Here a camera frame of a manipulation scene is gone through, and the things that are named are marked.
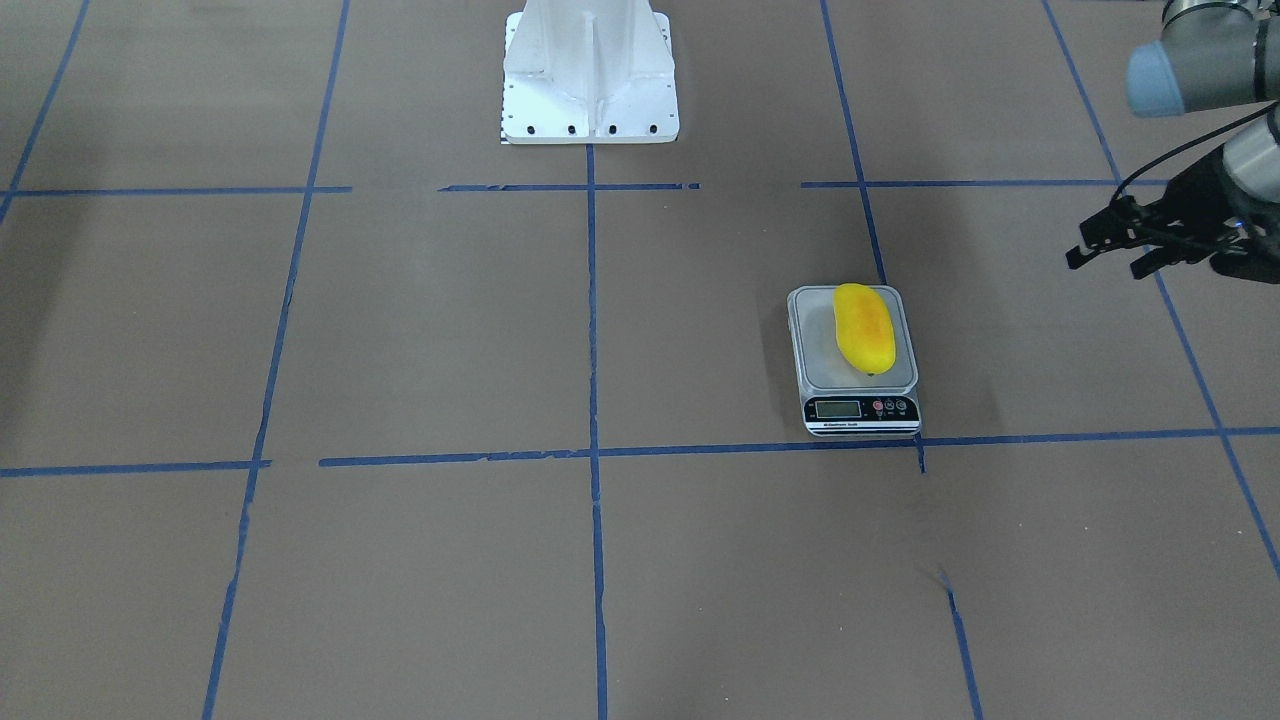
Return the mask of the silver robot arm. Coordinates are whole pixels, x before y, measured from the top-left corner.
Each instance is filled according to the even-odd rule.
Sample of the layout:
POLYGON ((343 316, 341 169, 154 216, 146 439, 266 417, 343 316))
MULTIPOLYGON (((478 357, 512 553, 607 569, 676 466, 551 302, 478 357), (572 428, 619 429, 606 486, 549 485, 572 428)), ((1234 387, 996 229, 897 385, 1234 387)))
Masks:
POLYGON ((1126 97, 1139 118, 1257 104, 1226 124, 1224 145, 1140 204, 1119 184, 1108 204, 1080 223, 1066 254, 1078 269, 1105 252, 1143 249, 1130 272, 1143 279, 1166 266, 1206 261, 1220 275, 1276 284, 1279 278, 1277 13, 1257 1, 1167 1, 1160 38, 1137 47, 1126 97))

